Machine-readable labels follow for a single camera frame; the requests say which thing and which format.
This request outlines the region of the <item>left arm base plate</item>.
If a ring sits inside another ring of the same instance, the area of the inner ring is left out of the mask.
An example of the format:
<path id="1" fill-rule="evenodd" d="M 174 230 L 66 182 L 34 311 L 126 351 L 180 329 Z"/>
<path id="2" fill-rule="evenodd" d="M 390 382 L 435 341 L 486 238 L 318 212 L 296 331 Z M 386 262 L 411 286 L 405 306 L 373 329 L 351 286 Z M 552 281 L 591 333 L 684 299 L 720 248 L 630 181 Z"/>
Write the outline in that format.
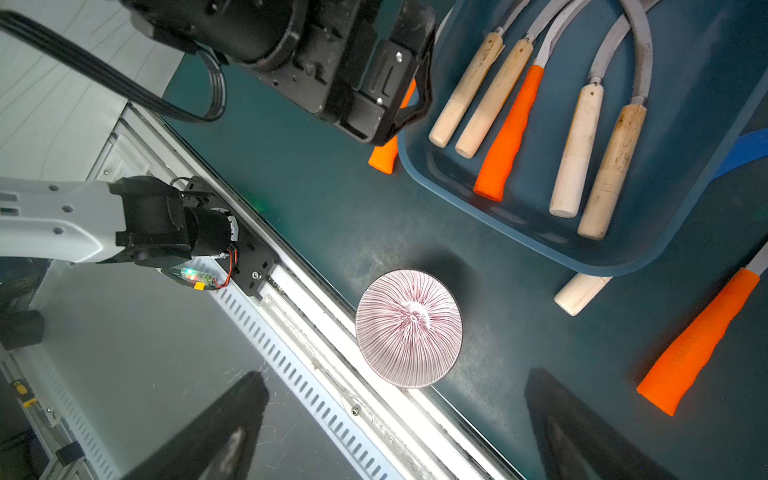
<path id="1" fill-rule="evenodd" d="M 221 211 L 229 217 L 233 230 L 230 250 L 237 253 L 230 283 L 237 285 L 245 295 L 260 301 L 261 289 L 278 265 L 276 251 L 202 177 L 184 177 L 183 180 L 186 184 L 182 187 L 182 196 L 186 206 Z"/>

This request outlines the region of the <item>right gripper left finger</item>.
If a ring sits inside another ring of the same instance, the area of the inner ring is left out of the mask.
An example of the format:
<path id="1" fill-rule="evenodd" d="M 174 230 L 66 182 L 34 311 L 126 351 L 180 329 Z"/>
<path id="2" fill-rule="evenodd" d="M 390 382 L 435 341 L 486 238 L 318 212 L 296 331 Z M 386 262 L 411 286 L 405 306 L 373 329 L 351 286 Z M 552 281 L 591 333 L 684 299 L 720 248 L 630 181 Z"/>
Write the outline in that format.
<path id="1" fill-rule="evenodd" d="M 126 479 L 245 479 L 255 454 L 269 391 L 251 371 Z"/>

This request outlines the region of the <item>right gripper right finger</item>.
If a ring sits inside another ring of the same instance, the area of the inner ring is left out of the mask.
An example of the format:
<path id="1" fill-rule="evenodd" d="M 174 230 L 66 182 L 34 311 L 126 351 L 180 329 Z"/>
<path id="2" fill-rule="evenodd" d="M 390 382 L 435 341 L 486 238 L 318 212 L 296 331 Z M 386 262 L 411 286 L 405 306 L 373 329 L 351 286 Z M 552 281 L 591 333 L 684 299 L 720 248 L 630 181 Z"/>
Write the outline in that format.
<path id="1" fill-rule="evenodd" d="M 673 479 L 552 374 L 529 372 L 525 399 L 549 479 Z"/>

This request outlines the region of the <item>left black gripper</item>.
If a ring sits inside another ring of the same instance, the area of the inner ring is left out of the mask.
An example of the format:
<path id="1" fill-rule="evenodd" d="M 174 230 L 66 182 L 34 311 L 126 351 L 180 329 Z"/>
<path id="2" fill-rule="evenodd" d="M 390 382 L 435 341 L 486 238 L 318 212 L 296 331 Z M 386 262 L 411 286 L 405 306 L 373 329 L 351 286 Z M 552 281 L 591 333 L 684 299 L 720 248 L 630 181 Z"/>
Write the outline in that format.
<path id="1" fill-rule="evenodd" d="M 242 69 L 350 137 L 382 146 L 431 106 L 434 9 L 403 1 L 388 38 L 378 1 L 292 1 L 284 36 Z"/>

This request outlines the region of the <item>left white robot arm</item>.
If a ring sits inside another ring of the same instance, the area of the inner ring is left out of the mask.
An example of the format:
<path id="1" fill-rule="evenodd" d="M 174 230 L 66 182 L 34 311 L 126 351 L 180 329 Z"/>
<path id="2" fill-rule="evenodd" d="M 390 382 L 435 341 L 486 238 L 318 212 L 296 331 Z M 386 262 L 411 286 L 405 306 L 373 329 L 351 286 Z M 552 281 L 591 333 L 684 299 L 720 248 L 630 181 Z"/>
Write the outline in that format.
<path id="1" fill-rule="evenodd" d="M 197 115 L 151 93 L 42 24 L 11 10 L 3 32 L 134 104 L 187 123 L 219 120 L 223 69 L 239 67 L 352 138 L 382 146 L 431 106 L 436 15 L 421 1 L 401 4 L 379 39 L 376 1 L 127 1 L 148 38 L 199 57 L 211 104 Z M 72 263 L 173 267 L 195 257 L 239 256 L 236 217 L 152 176 L 115 182 L 1 182 L 1 253 Z"/>

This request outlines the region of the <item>wooden sickle group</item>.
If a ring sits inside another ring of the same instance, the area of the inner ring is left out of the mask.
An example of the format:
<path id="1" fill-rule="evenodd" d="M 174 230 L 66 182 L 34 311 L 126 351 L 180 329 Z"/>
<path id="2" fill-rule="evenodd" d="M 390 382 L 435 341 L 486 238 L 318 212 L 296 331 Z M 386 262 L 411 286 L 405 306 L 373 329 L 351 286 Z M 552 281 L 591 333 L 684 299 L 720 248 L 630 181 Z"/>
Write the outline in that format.
<path id="1" fill-rule="evenodd" d="M 572 1 L 549 1 L 516 42 L 457 141 L 455 151 L 459 155 L 471 159 L 476 154 L 528 64 L 539 35 L 547 29 L 539 50 L 543 60 L 535 61 L 543 66 L 569 23 L 566 17 L 573 11 Z"/>

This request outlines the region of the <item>orange sickle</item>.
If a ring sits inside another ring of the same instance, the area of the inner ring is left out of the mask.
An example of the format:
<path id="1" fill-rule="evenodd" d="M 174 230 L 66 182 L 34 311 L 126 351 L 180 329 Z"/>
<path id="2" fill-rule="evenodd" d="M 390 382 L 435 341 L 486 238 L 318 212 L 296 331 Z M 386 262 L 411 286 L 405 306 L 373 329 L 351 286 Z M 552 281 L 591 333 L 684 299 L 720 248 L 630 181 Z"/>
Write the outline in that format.
<path id="1" fill-rule="evenodd" d="M 637 393 L 673 416 L 766 270 L 767 247 L 762 246 L 670 343 L 637 386 Z"/>
<path id="2" fill-rule="evenodd" d="M 590 3 L 590 0 L 569 1 L 554 18 L 524 83 L 482 164 L 473 191 L 475 194 L 501 202 L 516 155 L 528 125 L 544 76 L 546 64 L 563 32 Z"/>
<path id="3" fill-rule="evenodd" d="M 400 105 L 401 109 L 404 109 L 405 107 L 408 106 L 415 89 L 416 89 L 416 82 L 412 80 L 409 85 L 408 91 L 404 96 L 403 101 Z M 397 140 L 397 136 L 394 136 L 385 145 L 374 148 L 371 156 L 369 157 L 368 165 L 382 173 L 391 175 L 394 170 L 395 160 L 397 156 L 398 156 L 398 140 Z"/>

